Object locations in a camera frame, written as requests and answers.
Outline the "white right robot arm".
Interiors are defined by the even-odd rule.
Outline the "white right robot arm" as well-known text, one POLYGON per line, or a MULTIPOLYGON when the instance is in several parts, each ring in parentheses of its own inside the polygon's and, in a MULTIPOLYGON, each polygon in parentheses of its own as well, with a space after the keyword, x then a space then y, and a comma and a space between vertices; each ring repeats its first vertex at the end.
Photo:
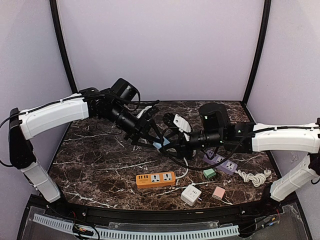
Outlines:
POLYGON ((191 158, 197 149, 223 147, 232 156, 234 153, 265 151, 306 152, 303 160, 286 175, 265 188, 266 198, 255 205, 255 213, 266 217, 275 208, 274 202, 283 201, 288 195, 320 175, 320 126, 266 125, 240 122, 222 125, 214 123, 199 131, 189 131, 178 126, 169 127, 177 139, 164 143, 160 136, 159 151, 170 158, 191 158))

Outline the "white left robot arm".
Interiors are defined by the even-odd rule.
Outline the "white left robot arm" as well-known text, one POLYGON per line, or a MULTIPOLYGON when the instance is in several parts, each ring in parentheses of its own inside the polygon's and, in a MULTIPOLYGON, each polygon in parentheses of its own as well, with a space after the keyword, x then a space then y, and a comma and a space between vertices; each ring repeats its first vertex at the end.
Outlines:
POLYGON ((58 217, 67 218, 71 208, 60 199, 61 190, 41 166, 30 140, 60 125, 98 117, 114 123, 125 132, 125 139, 130 139, 132 145, 152 148, 154 143, 163 142, 163 137, 152 119, 153 114, 158 111, 155 106, 158 101, 146 103, 145 111, 140 115, 133 115, 126 105, 131 104, 137 94, 138 91, 130 86, 104 90, 91 87, 33 109, 12 109, 6 119, 9 122, 10 161, 7 167, 20 170, 44 199, 51 203, 51 210, 58 217))

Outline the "orange power strip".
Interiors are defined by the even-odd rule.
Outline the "orange power strip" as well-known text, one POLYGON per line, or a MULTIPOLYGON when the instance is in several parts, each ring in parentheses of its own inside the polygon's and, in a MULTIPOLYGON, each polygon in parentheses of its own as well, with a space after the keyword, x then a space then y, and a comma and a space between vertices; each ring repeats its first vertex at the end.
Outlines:
POLYGON ((173 171, 139 174, 136 175, 135 182, 138 189, 174 186, 176 184, 176 175, 173 171))

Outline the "blue charger plug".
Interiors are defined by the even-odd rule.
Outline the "blue charger plug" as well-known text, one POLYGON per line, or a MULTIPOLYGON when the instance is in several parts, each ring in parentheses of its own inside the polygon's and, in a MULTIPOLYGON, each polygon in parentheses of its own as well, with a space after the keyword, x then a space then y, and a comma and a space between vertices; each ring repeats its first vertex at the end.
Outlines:
MULTIPOLYGON (((163 137, 163 146, 165 145, 168 145, 170 144, 171 142, 166 138, 166 137, 163 137)), ((157 149, 158 152, 162 152, 161 148, 162 148, 162 145, 160 142, 153 142, 152 145, 157 149)))

